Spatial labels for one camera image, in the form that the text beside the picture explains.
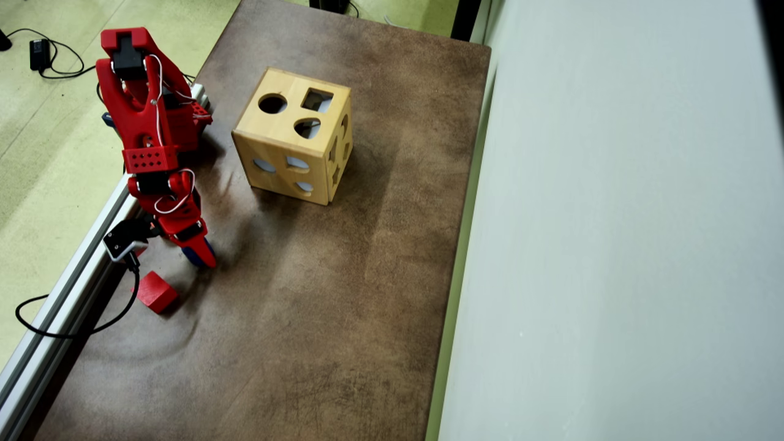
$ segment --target wooden cube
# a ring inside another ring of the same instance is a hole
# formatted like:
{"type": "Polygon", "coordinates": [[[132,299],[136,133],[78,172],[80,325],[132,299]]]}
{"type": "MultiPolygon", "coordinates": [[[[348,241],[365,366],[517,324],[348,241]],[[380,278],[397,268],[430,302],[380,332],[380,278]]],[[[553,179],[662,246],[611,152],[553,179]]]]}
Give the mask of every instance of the wooden cube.
{"type": "Polygon", "coordinates": [[[150,271],[139,283],[136,298],[155,314],[160,314],[177,299],[177,292],[157,272],[150,271]]]}
{"type": "Polygon", "coordinates": [[[351,89],[269,67],[231,131],[252,187],[329,204],[351,154],[351,89]]]}

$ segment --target white wall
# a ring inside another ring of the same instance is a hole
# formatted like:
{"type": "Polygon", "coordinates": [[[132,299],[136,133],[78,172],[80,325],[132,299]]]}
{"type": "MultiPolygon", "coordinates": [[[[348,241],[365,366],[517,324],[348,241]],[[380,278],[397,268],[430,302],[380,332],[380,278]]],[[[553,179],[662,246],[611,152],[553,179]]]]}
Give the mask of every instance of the white wall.
{"type": "Polygon", "coordinates": [[[440,439],[784,439],[784,155],[753,3],[500,7],[440,439]]]}

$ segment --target black cable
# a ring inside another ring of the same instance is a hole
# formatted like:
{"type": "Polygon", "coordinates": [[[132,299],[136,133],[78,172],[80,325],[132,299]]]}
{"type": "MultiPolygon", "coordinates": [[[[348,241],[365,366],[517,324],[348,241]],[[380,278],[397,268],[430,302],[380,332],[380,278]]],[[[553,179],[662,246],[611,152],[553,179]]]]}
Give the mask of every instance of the black cable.
{"type": "Polygon", "coordinates": [[[96,68],[95,66],[92,66],[92,67],[88,67],[87,69],[85,69],[85,62],[84,62],[84,60],[82,60],[82,58],[79,56],[79,54],[76,53],[76,51],[73,50],[69,45],[67,45],[65,43],[61,43],[61,42],[56,42],[56,41],[52,40],[51,38],[47,37],[46,35],[43,35],[41,32],[38,32],[38,31],[36,31],[34,29],[30,29],[29,27],[22,27],[20,29],[17,29],[14,32],[11,32],[10,34],[8,34],[7,36],[10,37],[11,35],[14,35],[14,34],[16,34],[17,32],[20,32],[20,31],[29,31],[29,32],[33,32],[34,34],[41,35],[44,39],[46,39],[47,41],[52,43],[52,46],[54,46],[54,55],[52,56],[52,59],[49,60],[49,67],[48,67],[48,69],[51,69],[52,72],[54,72],[56,74],[63,75],[63,76],[60,76],[60,77],[49,77],[49,76],[46,76],[46,75],[44,75],[44,71],[47,69],[47,67],[45,67],[45,68],[43,68],[43,69],[38,71],[38,74],[41,75],[43,78],[47,78],[47,79],[76,78],[79,75],[83,75],[83,74],[91,71],[92,69],[96,68]],[[54,65],[54,60],[57,58],[57,45],[61,45],[64,48],[70,50],[76,56],[76,58],[79,60],[79,63],[81,65],[81,67],[79,68],[78,71],[61,72],[61,71],[58,71],[57,69],[54,68],[54,66],[53,66],[54,65]]]}
{"type": "Polygon", "coordinates": [[[351,6],[355,11],[357,11],[357,16],[355,18],[359,18],[359,9],[357,9],[357,6],[352,2],[348,2],[348,6],[351,6]]]}
{"type": "Polygon", "coordinates": [[[40,330],[36,327],[33,327],[30,323],[25,322],[24,319],[22,319],[22,315],[20,314],[22,308],[34,301],[39,301],[47,298],[49,296],[48,294],[25,300],[21,304],[19,304],[19,306],[16,307],[16,319],[19,320],[19,322],[22,323],[24,327],[28,328],[34,333],[38,335],[42,335],[44,337],[52,337],[52,338],[68,338],[68,339],[83,338],[83,337],[88,337],[90,335],[93,335],[94,333],[99,333],[102,330],[105,330],[109,326],[112,326],[115,323],[119,322],[120,319],[122,319],[125,316],[125,314],[127,314],[128,311],[130,311],[131,307],[133,306],[134,300],[136,300],[136,295],[139,293],[139,261],[136,259],[136,255],[133,252],[131,252],[126,256],[125,261],[128,262],[128,270],[133,273],[136,279],[133,285],[133,295],[131,296],[131,300],[128,302],[128,304],[125,306],[122,312],[120,312],[116,317],[104,323],[103,325],[98,326],[94,330],[90,330],[86,332],[77,332],[77,333],[50,333],[44,330],[40,330]]]}

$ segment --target power adapter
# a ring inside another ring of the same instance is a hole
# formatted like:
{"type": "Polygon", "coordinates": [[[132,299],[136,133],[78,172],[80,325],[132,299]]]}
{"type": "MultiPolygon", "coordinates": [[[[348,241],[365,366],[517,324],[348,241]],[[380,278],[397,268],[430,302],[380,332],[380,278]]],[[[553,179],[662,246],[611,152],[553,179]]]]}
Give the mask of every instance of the power adapter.
{"type": "Polygon", "coordinates": [[[49,57],[49,40],[33,40],[30,42],[30,70],[43,71],[52,67],[49,57]]]}

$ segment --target brown table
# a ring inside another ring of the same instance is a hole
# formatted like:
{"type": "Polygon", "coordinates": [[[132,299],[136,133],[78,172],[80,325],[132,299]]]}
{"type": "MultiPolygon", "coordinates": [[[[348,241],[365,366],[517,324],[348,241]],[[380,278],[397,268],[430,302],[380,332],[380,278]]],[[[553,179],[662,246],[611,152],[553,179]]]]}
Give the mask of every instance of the brown table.
{"type": "MultiPolygon", "coordinates": [[[[277,1],[238,7],[198,76],[218,268],[155,239],[182,297],[91,337],[37,439],[422,439],[490,50],[277,1]],[[324,207],[252,190],[230,130],[264,68],[352,89],[324,207]]],[[[119,283],[101,321],[132,288],[119,283]]]]}

